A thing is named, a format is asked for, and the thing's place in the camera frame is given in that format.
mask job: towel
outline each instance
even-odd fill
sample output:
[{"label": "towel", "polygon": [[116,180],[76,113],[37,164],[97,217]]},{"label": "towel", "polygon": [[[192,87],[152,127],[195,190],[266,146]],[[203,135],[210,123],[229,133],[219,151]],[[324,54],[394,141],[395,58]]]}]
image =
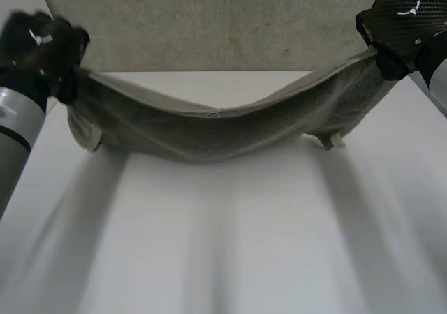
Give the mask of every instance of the towel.
[{"label": "towel", "polygon": [[370,49],[239,107],[213,108],[104,74],[77,70],[78,97],[68,107],[76,141],[173,160],[210,162],[303,133],[331,149],[391,90]]}]

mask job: white table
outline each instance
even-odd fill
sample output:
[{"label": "white table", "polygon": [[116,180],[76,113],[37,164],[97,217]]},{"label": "white table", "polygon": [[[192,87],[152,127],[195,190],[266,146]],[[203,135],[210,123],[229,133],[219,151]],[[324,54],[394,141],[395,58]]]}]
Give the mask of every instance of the white table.
[{"label": "white table", "polygon": [[[117,75],[219,107],[300,75],[228,74]],[[89,155],[56,105],[0,225],[0,313],[447,313],[446,119],[405,79],[345,142]]]}]

